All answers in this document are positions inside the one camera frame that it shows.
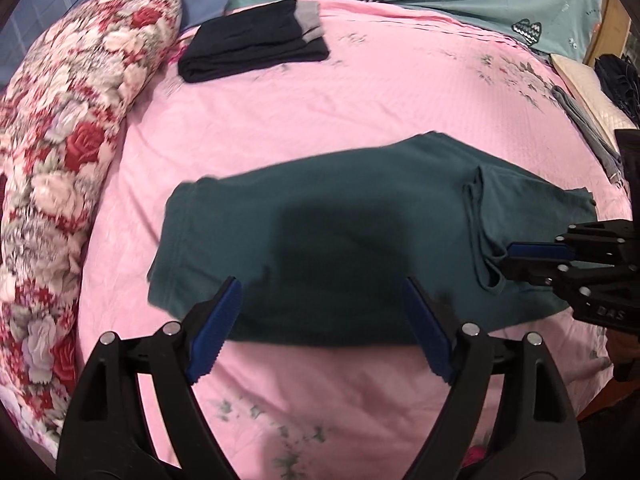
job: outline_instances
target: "pink bedsheet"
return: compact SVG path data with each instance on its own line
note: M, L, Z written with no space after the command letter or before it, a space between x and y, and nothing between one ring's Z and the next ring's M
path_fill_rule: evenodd
M587 187L601 219L629 218L580 133L549 95L552 70L503 36L435 12L322 0L331 56L187 85L170 64L129 114L84 266L79 347L99 335L149 335L169 316L146 302L164 204L183 180L225 177L438 130L565 189ZM528 330L546 339L576 410L610 377L602 331L569 311ZM495 417L486 400L477 441ZM311 349L225 344L194 388L246 480L401 478L447 394L417 348ZM175 463L149 380L142 384L160 458Z

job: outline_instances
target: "dark green t-shirt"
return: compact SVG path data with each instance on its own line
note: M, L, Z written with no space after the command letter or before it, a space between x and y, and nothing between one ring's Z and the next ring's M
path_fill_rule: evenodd
M425 134L180 184L148 300L181 319L235 276L245 297L231 339L412 344L401 306L411 275L492 331L567 307L546 288L504 279L508 244L553 241L595 219L587 190Z

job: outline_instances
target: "white rose pattern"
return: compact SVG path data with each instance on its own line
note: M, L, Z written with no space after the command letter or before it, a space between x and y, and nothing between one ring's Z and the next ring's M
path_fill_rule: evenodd
M159 11L144 30L118 12L142 7ZM57 343L75 323L90 219L124 114L179 24L180 0L89 0L33 43L0 97L0 400L53 455L73 387Z

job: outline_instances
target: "blue gripper pad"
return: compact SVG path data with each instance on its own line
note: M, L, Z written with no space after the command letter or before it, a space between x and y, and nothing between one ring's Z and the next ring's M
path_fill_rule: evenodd
M231 327L242 307L242 285L233 279L218 300L198 334L191 339L191 357L185 375L189 384L195 384L208 374L218 358Z
M575 252L565 244L514 243L507 248L511 258L540 258L543 260L575 260Z
M431 371L451 384L456 371L451 365L451 341L410 280L402 284L402 302L409 325Z

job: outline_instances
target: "red object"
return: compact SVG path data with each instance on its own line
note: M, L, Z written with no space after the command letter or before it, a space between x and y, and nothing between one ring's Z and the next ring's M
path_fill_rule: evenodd
M462 467L473 465L476 462L480 462L486 454L486 450L481 446L470 447L466 452L465 459L462 463Z
M97 162L98 150L104 142L104 129L96 123L81 121L66 139L65 165L72 171L79 171L80 165Z
M162 16L162 12L151 7L142 7L131 15L131 27L142 28L153 25Z

